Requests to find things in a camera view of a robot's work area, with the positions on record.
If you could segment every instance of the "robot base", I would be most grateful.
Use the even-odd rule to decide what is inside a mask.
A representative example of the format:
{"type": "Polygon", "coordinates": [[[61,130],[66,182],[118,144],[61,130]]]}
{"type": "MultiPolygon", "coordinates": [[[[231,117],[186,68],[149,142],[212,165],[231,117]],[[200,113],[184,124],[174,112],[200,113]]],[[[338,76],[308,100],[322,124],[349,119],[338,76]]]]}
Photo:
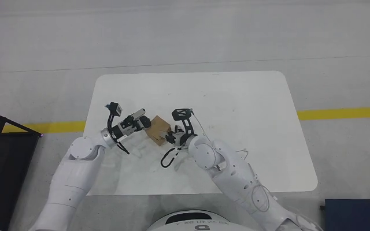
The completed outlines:
{"type": "Polygon", "coordinates": [[[151,231],[153,229],[157,229],[161,226],[167,225],[169,223],[175,223],[180,221],[190,221],[190,220],[214,220],[214,221],[225,221],[228,222],[224,217],[217,215],[215,213],[211,213],[208,211],[203,210],[188,210],[188,211],[180,211],[176,213],[168,214],[155,223],[153,223],[147,231],[151,231]]]}

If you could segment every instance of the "gray floor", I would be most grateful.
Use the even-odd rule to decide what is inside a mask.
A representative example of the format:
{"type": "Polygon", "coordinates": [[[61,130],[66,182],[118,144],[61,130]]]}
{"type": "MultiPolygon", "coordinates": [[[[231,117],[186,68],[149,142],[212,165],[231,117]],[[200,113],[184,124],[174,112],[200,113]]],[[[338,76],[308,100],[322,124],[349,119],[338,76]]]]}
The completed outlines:
{"type": "MultiPolygon", "coordinates": [[[[85,120],[95,80],[109,73],[278,70],[297,110],[369,107],[367,1],[0,2],[0,114],[18,122],[85,120]]],[[[370,119],[304,121],[319,184],[276,193],[322,222],[325,198],[369,198],[370,119]]],[[[10,230],[27,230],[52,175],[82,133],[47,134],[10,230]]],[[[258,229],[223,195],[89,196],[70,230],[145,230],[184,208],[258,229]]]]}

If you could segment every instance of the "black bracket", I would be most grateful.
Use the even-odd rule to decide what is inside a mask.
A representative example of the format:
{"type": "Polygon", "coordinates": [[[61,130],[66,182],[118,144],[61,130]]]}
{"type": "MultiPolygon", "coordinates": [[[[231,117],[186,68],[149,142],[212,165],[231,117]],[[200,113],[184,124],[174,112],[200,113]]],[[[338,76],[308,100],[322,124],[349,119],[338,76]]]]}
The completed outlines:
{"type": "Polygon", "coordinates": [[[17,128],[20,128],[20,129],[23,129],[25,130],[26,132],[29,132],[29,133],[32,133],[34,135],[37,135],[38,137],[42,137],[43,134],[35,131],[35,130],[32,130],[31,128],[27,128],[26,126],[23,126],[21,124],[18,124],[17,122],[14,122],[4,116],[1,116],[0,115],[0,133],[2,132],[2,130],[4,129],[4,126],[5,124],[8,123],[8,124],[11,124],[13,126],[16,126],[17,128]]]}

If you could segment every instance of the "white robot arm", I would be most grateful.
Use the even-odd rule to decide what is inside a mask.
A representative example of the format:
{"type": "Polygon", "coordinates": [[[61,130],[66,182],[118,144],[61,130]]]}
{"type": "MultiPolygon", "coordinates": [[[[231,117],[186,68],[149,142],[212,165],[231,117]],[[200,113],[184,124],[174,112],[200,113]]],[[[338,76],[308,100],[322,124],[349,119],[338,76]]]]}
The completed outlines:
{"type": "Polygon", "coordinates": [[[117,103],[107,107],[108,127],[94,137],[80,137],[71,144],[51,180],[47,202],[30,231],[67,230],[77,206],[95,182],[105,150],[119,145],[128,153],[117,140],[150,127],[144,109],[112,127],[113,118],[120,116],[121,108],[117,103]]]}
{"type": "Polygon", "coordinates": [[[194,115],[192,109],[176,109],[172,115],[175,121],[183,122],[185,129],[177,126],[175,133],[165,133],[162,137],[178,150],[187,150],[222,193],[243,207],[265,231],[322,230],[301,215],[283,208],[260,183],[250,164],[241,161],[240,155],[228,144],[221,140],[211,142],[205,136],[196,135],[189,120],[194,115]]]}

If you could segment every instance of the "black wire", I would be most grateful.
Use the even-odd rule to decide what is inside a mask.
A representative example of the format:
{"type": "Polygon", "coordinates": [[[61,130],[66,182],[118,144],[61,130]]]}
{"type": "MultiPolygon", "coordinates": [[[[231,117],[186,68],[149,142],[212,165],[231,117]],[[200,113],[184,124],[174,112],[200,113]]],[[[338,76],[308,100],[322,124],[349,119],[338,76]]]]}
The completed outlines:
{"type": "Polygon", "coordinates": [[[161,166],[163,167],[163,168],[168,168],[171,164],[172,164],[172,162],[175,160],[175,157],[172,157],[172,159],[171,159],[171,161],[167,164],[167,165],[164,165],[163,164],[163,161],[164,161],[164,159],[168,156],[168,154],[170,153],[170,152],[172,152],[173,150],[174,150],[175,148],[171,148],[170,150],[168,150],[167,152],[166,152],[166,154],[164,154],[164,156],[162,157],[162,160],[161,160],[161,166]]]}
{"type": "Polygon", "coordinates": [[[118,141],[115,137],[113,137],[112,135],[112,122],[113,122],[113,119],[114,119],[114,115],[112,113],[109,114],[109,117],[108,117],[108,121],[107,121],[107,127],[108,127],[108,132],[110,133],[110,137],[113,139],[113,141],[117,144],[118,148],[124,152],[127,153],[127,155],[129,155],[130,153],[128,152],[128,150],[125,148],[125,146],[123,146],[123,144],[118,141]]]}

